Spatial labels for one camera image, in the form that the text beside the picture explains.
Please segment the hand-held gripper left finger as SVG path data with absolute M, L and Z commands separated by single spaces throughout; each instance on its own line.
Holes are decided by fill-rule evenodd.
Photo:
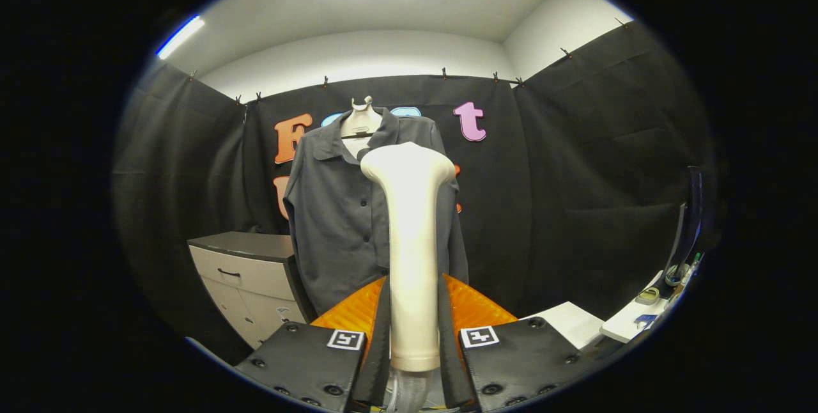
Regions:
M 268 392 L 319 412 L 365 412 L 385 399 L 389 277 L 365 285 L 313 323 L 284 323 L 237 364 Z

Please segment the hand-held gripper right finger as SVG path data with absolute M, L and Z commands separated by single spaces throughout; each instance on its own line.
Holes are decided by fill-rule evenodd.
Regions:
M 444 274 L 438 283 L 442 387 L 464 412 L 541 400 L 590 375 L 598 350 L 577 348 L 543 317 L 516 319 Z

